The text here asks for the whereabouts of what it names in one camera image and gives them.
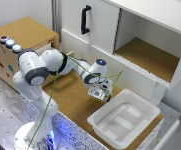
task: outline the cable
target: cable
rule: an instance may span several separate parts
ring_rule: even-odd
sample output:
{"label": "cable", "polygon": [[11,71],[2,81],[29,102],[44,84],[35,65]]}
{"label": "cable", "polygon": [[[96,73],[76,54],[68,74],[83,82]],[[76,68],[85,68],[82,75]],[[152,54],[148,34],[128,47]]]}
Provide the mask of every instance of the cable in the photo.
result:
{"label": "cable", "polygon": [[31,143],[32,143],[32,141],[33,141],[35,135],[37,134],[37,132],[38,132],[38,130],[39,130],[39,128],[40,128],[40,126],[41,126],[43,120],[44,120],[44,117],[45,117],[46,112],[47,112],[47,110],[48,110],[48,106],[49,106],[49,104],[50,104],[50,101],[51,101],[51,99],[52,99],[53,93],[54,93],[54,91],[55,91],[56,81],[57,81],[57,75],[58,75],[58,70],[59,70],[59,68],[60,68],[60,66],[61,66],[63,60],[64,60],[64,58],[62,58],[61,61],[60,61],[59,64],[58,64],[57,72],[56,72],[56,75],[55,75],[55,81],[54,81],[54,85],[53,85],[52,93],[51,93],[51,95],[50,95],[49,102],[48,102],[48,104],[47,104],[47,106],[46,106],[46,110],[45,110],[45,112],[44,112],[44,114],[43,114],[43,117],[42,117],[42,119],[41,119],[41,122],[40,122],[40,124],[39,124],[37,130],[35,131],[35,133],[34,133],[34,135],[33,135],[33,137],[32,137],[32,140],[30,141],[30,144],[29,144],[27,150],[30,148]]}
{"label": "cable", "polygon": [[[79,64],[76,60],[74,60],[73,58],[71,58],[71,57],[69,57],[69,58],[70,58],[71,60],[73,60],[74,62],[76,62],[76,63],[77,63],[80,67],[82,67],[85,71],[87,71],[88,73],[90,73],[90,74],[92,74],[92,75],[94,75],[94,76],[96,76],[96,77],[109,78],[109,77],[114,77],[114,76],[117,76],[117,75],[118,75],[118,77],[116,78],[116,81],[115,81],[115,83],[114,83],[114,85],[113,85],[113,88],[112,88],[112,91],[111,91],[111,93],[110,93],[110,96],[109,96],[109,98],[108,98],[108,100],[107,100],[107,101],[109,101],[109,99],[110,99],[111,96],[112,96],[113,90],[114,90],[114,88],[115,88],[116,82],[117,82],[118,78],[120,77],[120,75],[122,74],[123,70],[120,71],[119,73],[114,74],[114,75],[111,75],[111,76],[98,76],[98,75],[96,75],[96,74],[93,74],[93,73],[89,72],[86,68],[84,68],[82,65],[80,65],[80,64]],[[44,120],[44,118],[45,118],[46,112],[47,112],[47,110],[48,110],[48,106],[49,106],[49,104],[50,104],[50,101],[51,101],[52,96],[53,96],[54,91],[55,91],[58,71],[59,71],[59,68],[60,68],[63,60],[64,60],[64,58],[62,58],[61,61],[60,61],[59,64],[58,64],[58,68],[57,68],[57,72],[56,72],[55,80],[54,80],[54,85],[53,85],[52,93],[51,93],[51,95],[50,95],[49,102],[48,102],[48,104],[47,104],[47,106],[46,106],[46,109],[45,109],[45,112],[44,112],[43,117],[42,117],[42,119],[41,119],[41,122],[40,122],[37,130],[35,131],[35,133],[34,133],[34,135],[33,135],[33,137],[32,137],[32,140],[30,141],[30,144],[28,145],[27,150],[30,148],[31,143],[32,143],[34,137],[36,136],[36,134],[37,134],[39,128],[41,127],[41,124],[42,124],[42,122],[43,122],[43,120]]]}

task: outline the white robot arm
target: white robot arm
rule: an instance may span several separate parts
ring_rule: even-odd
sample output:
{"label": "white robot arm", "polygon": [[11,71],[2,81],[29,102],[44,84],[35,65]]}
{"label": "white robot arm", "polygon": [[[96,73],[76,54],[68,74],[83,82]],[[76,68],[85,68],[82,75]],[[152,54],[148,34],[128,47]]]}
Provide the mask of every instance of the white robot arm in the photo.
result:
{"label": "white robot arm", "polygon": [[[18,54],[18,63],[20,71],[14,75],[14,83],[21,95],[38,109],[35,124],[26,137],[26,140],[28,141],[32,140],[50,98],[40,86],[49,74],[56,75],[58,70],[59,74],[66,75],[74,69],[84,81],[84,85],[89,88],[89,95],[96,97],[101,101],[105,100],[107,96],[109,96],[109,101],[111,97],[112,81],[104,77],[99,77],[106,76],[107,73],[107,64],[104,60],[97,59],[96,62],[90,66],[85,60],[70,58],[64,53],[60,53],[58,50],[46,50],[39,57],[34,50],[24,49]],[[57,112],[58,105],[52,99],[44,121],[32,140],[33,149],[40,149],[38,143],[46,139],[47,135],[50,135],[50,132],[53,130],[51,117],[57,114]]]}

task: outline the brown box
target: brown box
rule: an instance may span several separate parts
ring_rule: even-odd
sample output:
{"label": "brown box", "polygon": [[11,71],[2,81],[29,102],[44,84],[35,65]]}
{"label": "brown box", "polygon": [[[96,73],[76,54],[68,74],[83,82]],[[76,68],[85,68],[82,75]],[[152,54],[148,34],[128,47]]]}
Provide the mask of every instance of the brown box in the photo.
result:
{"label": "brown box", "polygon": [[[22,49],[32,48],[37,50],[49,43],[52,47],[59,49],[59,35],[30,17],[0,27],[0,36],[2,35],[14,39],[17,44],[22,46]],[[19,71],[17,56],[11,49],[7,49],[5,45],[0,44],[0,78],[14,89],[16,87],[13,83],[13,75]],[[53,80],[54,76],[50,75],[42,86]]]}

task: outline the black handle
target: black handle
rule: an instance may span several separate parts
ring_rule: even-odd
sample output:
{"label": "black handle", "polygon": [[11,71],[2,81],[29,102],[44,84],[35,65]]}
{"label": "black handle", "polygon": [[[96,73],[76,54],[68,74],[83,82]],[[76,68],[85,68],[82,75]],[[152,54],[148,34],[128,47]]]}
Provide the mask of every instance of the black handle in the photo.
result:
{"label": "black handle", "polygon": [[86,12],[91,10],[91,7],[86,5],[86,8],[82,10],[82,24],[81,24],[81,31],[82,34],[88,33],[90,30],[86,28]]}

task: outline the brown surface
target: brown surface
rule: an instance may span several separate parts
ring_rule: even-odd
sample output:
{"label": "brown surface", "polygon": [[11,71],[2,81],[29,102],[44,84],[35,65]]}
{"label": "brown surface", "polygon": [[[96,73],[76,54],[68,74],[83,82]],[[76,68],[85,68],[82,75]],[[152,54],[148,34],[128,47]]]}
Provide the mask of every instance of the brown surface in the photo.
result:
{"label": "brown surface", "polygon": [[35,47],[58,34],[30,17],[0,27],[0,36],[7,35],[23,49]]}
{"label": "brown surface", "polygon": [[139,38],[133,39],[115,53],[168,82],[171,82],[180,60]]}
{"label": "brown surface", "polygon": [[[52,87],[53,82],[43,87],[43,90],[50,95]],[[113,96],[117,95],[120,91],[119,88],[115,88]],[[58,78],[53,99],[59,105],[59,110],[62,113],[112,150],[113,148],[99,138],[92,126],[87,122],[87,118],[106,102],[98,102],[95,98],[90,97],[87,92],[88,89],[84,87],[80,77],[74,71],[71,71],[66,76]],[[162,119],[163,115],[160,114],[126,150],[135,150]]]}

